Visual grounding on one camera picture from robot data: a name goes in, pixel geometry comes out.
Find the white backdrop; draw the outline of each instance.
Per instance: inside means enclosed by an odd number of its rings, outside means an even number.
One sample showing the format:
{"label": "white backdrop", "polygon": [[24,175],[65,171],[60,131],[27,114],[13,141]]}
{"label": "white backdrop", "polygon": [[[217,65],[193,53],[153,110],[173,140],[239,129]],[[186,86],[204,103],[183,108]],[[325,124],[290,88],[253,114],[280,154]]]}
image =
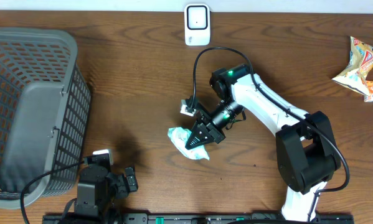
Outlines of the white backdrop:
{"label": "white backdrop", "polygon": [[212,12],[373,13],[373,0],[0,0],[0,9],[181,12],[189,3]]}

